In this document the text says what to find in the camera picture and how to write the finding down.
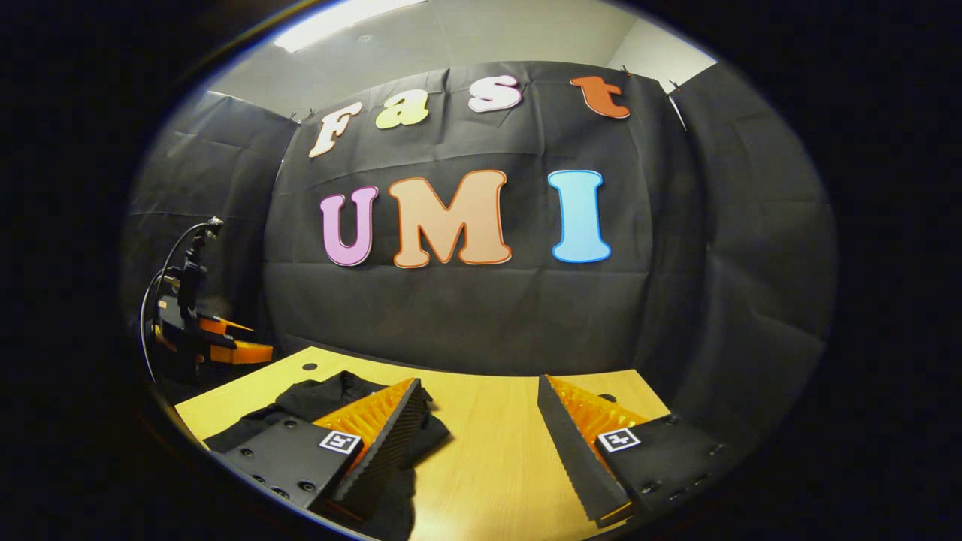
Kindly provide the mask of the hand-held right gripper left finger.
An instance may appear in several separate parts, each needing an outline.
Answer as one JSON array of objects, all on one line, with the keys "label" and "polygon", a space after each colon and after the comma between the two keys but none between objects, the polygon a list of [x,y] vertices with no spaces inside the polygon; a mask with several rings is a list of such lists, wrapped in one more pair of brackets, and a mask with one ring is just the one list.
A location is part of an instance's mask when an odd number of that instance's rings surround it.
[{"label": "hand-held right gripper left finger", "polygon": [[429,403],[419,378],[305,380],[214,435],[214,451],[295,506],[357,523],[431,448]]}]

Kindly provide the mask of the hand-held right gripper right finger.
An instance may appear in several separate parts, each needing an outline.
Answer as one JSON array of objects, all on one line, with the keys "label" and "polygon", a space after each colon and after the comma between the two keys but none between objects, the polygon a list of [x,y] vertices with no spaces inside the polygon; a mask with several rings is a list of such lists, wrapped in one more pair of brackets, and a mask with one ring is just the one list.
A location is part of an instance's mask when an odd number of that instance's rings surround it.
[{"label": "hand-held right gripper right finger", "polygon": [[729,473],[737,450],[676,414],[648,419],[543,374],[538,408],[588,520],[652,520]]}]

